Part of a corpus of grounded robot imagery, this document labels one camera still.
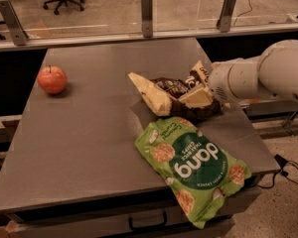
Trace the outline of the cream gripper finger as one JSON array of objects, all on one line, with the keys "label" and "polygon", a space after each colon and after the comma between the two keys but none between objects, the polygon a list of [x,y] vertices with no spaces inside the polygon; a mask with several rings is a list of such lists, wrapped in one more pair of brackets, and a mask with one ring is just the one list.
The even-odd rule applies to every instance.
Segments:
[{"label": "cream gripper finger", "polygon": [[207,87],[195,86],[179,98],[188,108],[203,108],[213,103],[212,95]]}]

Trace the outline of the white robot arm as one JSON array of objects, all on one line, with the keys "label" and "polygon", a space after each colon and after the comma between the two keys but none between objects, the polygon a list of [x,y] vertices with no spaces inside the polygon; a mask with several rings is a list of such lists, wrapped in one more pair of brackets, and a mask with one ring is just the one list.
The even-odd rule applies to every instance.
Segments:
[{"label": "white robot arm", "polygon": [[179,98],[189,108],[205,108],[216,100],[298,102],[298,40],[277,42],[258,57],[217,62],[210,71],[199,62],[194,72],[201,82]]}]

